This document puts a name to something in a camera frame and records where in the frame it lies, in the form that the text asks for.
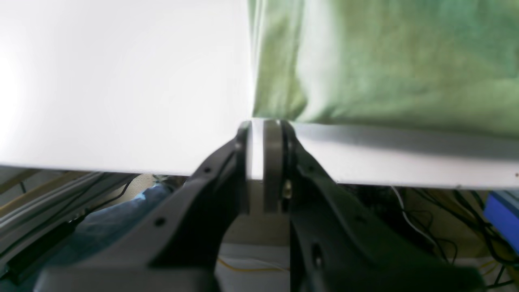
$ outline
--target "green cloth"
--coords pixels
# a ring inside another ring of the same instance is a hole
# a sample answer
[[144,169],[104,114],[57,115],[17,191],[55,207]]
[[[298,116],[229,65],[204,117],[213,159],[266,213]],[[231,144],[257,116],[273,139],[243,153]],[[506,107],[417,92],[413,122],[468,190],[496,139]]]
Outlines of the green cloth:
[[519,138],[519,0],[254,5],[254,116]]

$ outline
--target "white surface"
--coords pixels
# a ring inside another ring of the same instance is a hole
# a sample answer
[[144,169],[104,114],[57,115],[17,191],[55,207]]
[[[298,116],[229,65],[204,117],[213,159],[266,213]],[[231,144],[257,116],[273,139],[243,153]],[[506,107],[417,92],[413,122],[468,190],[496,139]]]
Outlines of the white surface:
[[[368,126],[293,124],[337,182],[464,189],[519,188],[519,141]],[[254,179],[263,177],[263,121],[254,120]]]
[[247,17],[242,0],[1,1],[0,165],[191,174],[247,119]]

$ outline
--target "yellow cable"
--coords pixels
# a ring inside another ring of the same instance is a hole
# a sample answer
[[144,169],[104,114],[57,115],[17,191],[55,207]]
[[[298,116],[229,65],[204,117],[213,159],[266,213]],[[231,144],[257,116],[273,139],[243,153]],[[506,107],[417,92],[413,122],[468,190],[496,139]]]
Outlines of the yellow cable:
[[263,268],[263,269],[240,269],[235,268],[228,263],[224,262],[221,258],[218,258],[218,262],[224,265],[226,268],[229,268],[230,270],[236,271],[236,272],[267,272],[267,271],[283,271],[281,268]]
[[498,262],[496,262],[496,264],[490,270],[488,270],[485,273],[481,274],[481,276],[486,276],[486,275],[492,273],[498,266],[500,266],[500,264]]
[[479,269],[481,270],[482,268],[488,266],[489,264],[491,264],[491,263],[493,263],[493,262],[496,262],[496,261],[495,261],[495,260],[491,260],[491,261],[489,261],[489,262],[486,262],[486,263],[482,264],[482,265],[479,267]]

